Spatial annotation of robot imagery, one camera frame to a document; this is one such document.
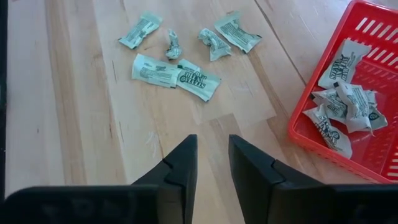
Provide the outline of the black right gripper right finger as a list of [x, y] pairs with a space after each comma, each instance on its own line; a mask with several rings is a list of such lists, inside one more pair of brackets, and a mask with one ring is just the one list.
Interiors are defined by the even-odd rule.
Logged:
[[323, 221], [322, 183], [229, 136], [229, 163], [246, 224], [316, 224]]

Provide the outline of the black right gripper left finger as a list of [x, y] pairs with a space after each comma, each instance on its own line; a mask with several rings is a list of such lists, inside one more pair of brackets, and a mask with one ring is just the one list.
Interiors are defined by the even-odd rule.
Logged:
[[132, 183], [133, 224], [192, 224], [198, 173], [197, 135], [187, 136], [154, 168]]

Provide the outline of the pale green printed packet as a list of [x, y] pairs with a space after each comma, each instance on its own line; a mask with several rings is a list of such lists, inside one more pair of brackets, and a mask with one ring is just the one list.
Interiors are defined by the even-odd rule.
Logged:
[[241, 13], [234, 11], [215, 22], [215, 29], [230, 43], [245, 54], [249, 53], [262, 39], [260, 35], [250, 34], [240, 26]]
[[325, 111], [330, 119], [345, 124], [348, 109], [334, 88], [323, 91], [313, 91], [310, 94], [310, 98], [318, 106], [324, 104]]
[[198, 39], [200, 39], [205, 45], [209, 46], [211, 62], [232, 54], [231, 47], [213, 31], [207, 28], [200, 31]]
[[342, 102], [347, 106], [345, 124], [348, 132], [372, 132], [373, 129], [369, 120], [371, 110], [362, 86], [345, 82], [335, 82], [333, 86]]
[[165, 52], [165, 56], [169, 60], [175, 60], [175, 59], [178, 59], [179, 56], [181, 56], [182, 48], [178, 42], [177, 34], [172, 29], [169, 29], [168, 33], [169, 33], [170, 45], [169, 45], [169, 48]]
[[345, 39], [318, 80], [318, 86], [329, 89], [336, 82], [351, 83], [357, 64], [370, 51], [371, 47], [368, 45]]
[[146, 38], [147, 35], [158, 29], [163, 22], [163, 18], [153, 13], [143, 13], [138, 23], [126, 34], [119, 39], [119, 43], [130, 49], [135, 49]]
[[188, 60], [181, 59], [177, 67], [182, 70], [177, 85], [205, 102], [212, 98], [221, 83], [220, 77], [202, 70]]
[[330, 149], [347, 159], [351, 158], [353, 150], [349, 137], [343, 134], [338, 128], [331, 125], [324, 104], [306, 110], [303, 114], [311, 119]]
[[181, 71], [176, 65], [137, 54], [132, 65], [131, 78], [152, 85], [175, 88]]
[[388, 125], [386, 117], [377, 109], [376, 92], [373, 90], [364, 91], [369, 103], [369, 120], [372, 130], [385, 128]]

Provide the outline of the red plastic mesh basket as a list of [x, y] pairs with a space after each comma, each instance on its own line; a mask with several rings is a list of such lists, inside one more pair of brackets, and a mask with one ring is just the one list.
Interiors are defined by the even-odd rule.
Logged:
[[[373, 133], [348, 135], [353, 155], [346, 159], [328, 148], [304, 111], [315, 107], [310, 99], [320, 90], [318, 79], [344, 40], [371, 47], [358, 63], [353, 83], [376, 91], [378, 110], [388, 125]], [[300, 97], [288, 125], [292, 141], [372, 182], [398, 182], [398, 9], [365, 0], [352, 0], [340, 19], [313, 75]]]

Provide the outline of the black aluminium table frame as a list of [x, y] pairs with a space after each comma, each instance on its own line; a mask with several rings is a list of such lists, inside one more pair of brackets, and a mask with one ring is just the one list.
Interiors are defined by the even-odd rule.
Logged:
[[0, 203], [5, 199], [8, 0], [0, 0]]

